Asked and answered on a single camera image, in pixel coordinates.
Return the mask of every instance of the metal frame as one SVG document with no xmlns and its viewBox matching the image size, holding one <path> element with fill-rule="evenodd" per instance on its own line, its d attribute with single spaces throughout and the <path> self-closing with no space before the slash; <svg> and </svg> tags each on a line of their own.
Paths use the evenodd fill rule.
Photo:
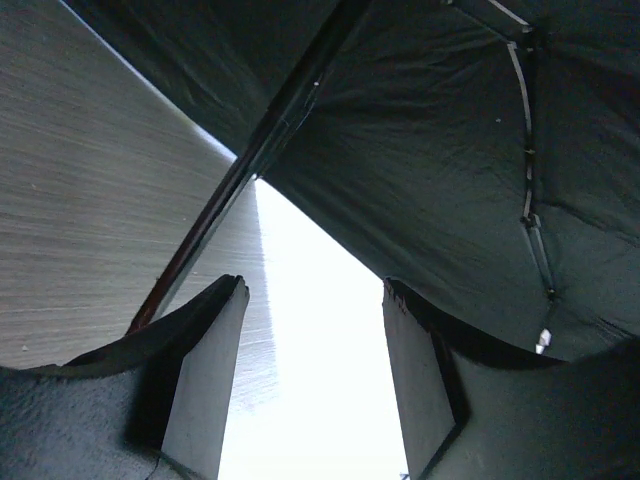
<svg viewBox="0 0 640 480">
<path fill-rule="evenodd" d="M 255 174 L 262 175 L 305 120 L 320 81 L 372 0 L 342 0 L 271 101 L 245 152 L 233 163 L 134 317 L 127 334 L 161 315 L 235 199 Z"/>
</svg>

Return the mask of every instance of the wooden wall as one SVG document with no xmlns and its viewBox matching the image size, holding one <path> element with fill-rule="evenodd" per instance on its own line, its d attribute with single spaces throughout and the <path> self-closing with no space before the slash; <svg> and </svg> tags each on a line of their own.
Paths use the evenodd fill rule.
<svg viewBox="0 0 640 480">
<path fill-rule="evenodd" d="M 61 4 L 2 0 L 0 364 L 119 338 L 229 164 Z M 251 289 L 243 344 L 269 337 L 253 186 L 173 307 L 222 273 Z"/>
</svg>

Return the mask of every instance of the gray fabric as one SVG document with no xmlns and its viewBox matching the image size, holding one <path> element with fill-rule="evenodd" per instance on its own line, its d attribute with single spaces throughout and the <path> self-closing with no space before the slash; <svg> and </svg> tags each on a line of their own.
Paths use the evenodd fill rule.
<svg viewBox="0 0 640 480">
<path fill-rule="evenodd" d="M 317 0 L 67 3 L 237 152 L 329 11 Z M 559 298 L 549 311 L 519 224 L 514 67 L 502 41 L 442 3 L 374 2 L 267 181 L 379 276 L 514 345 L 533 350 L 547 327 L 546 353 L 574 359 L 638 335 L 637 4 L 502 2 L 541 43 L 538 213 Z M 518 35 L 488 2 L 462 5 Z"/>
<path fill-rule="evenodd" d="M 638 478 L 640 341 L 557 365 L 496 339 L 473 351 L 469 327 L 449 329 L 460 321 L 399 282 L 391 285 L 385 323 L 400 337 L 388 331 L 390 351 L 393 344 L 406 348 L 391 362 L 412 479 Z M 442 379 L 461 387 L 458 396 L 449 396 L 452 407 L 462 398 L 469 410 L 435 456 L 429 443 L 441 438 L 433 428 L 441 417 L 426 410 L 440 401 L 442 379 L 426 378 L 421 360 L 433 350 L 434 337 L 446 349 L 446 355 L 436 354 L 447 372 Z M 529 357 L 528 367 L 522 368 L 523 357 Z M 496 366 L 498 358 L 503 366 Z M 396 375 L 399 370 L 405 374 Z"/>
</svg>

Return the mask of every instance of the umbrella canopy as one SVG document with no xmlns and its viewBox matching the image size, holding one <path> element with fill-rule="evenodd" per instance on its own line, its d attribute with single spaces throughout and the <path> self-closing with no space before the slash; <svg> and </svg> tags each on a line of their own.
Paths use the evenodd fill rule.
<svg viewBox="0 0 640 480">
<path fill-rule="evenodd" d="M 240 153 L 337 2 L 66 3 Z M 528 350 L 546 329 L 556 358 L 602 351 L 640 333 L 639 17 L 374 0 L 265 178 L 450 315 Z"/>
</svg>

